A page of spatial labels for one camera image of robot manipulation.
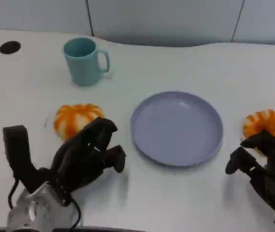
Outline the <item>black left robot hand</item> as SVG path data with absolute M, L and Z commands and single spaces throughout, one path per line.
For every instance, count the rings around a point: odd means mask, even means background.
M 126 154 L 120 145 L 108 148 L 115 123 L 98 117 L 56 152 L 50 170 L 56 174 L 66 192 L 73 192 L 98 179 L 107 168 L 121 173 Z

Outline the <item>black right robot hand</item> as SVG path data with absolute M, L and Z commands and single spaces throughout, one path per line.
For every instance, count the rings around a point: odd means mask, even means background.
M 246 148 L 257 149 L 264 154 L 266 165 L 261 166 Z M 275 136 L 263 130 L 244 139 L 230 154 L 225 173 L 231 175 L 238 170 L 250 177 L 253 189 L 275 211 Z

